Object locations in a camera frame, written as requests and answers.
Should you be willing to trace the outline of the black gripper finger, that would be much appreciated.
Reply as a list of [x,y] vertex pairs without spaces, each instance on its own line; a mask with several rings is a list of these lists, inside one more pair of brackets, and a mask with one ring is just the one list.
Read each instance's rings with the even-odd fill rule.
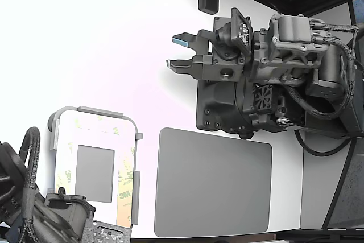
[[202,78],[203,56],[195,55],[188,60],[166,60],[167,67],[177,74],[190,75],[194,79]]
[[197,35],[184,32],[172,37],[173,43],[190,48],[194,50],[197,55],[208,54],[209,41],[213,41],[213,32],[207,30],[199,30]]

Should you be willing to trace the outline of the grey servo frame gripper body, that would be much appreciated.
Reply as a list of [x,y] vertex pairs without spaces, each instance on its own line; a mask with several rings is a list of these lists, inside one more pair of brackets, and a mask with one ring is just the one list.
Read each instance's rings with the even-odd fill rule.
[[321,67],[322,21],[274,15],[269,28],[253,31],[249,18],[216,18],[211,55],[203,55],[203,79],[257,84],[303,84]]
[[83,195],[68,195],[64,187],[46,197],[37,193],[34,227],[41,242],[81,242],[86,220],[96,209]]

